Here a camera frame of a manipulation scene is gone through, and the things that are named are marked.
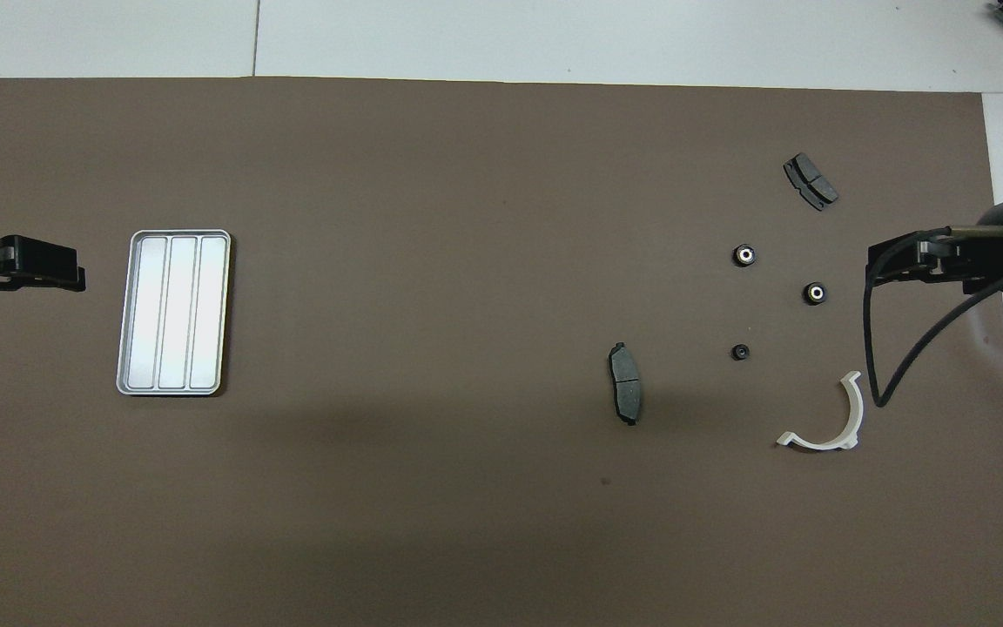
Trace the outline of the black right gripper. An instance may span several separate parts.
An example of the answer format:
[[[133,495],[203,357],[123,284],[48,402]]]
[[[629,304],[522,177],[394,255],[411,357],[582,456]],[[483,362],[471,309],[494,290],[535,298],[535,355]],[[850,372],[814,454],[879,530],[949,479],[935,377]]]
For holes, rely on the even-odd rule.
[[[976,226],[1003,226],[1003,202],[980,215]],[[1003,278],[1003,237],[987,234],[980,237],[952,233],[947,230],[911,232],[877,243],[867,249],[866,283],[884,285],[889,282],[947,282],[939,273],[939,255],[927,253],[924,246],[944,239],[954,247],[950,265],[945,267],[964,282],[963,293],[973,294]]]

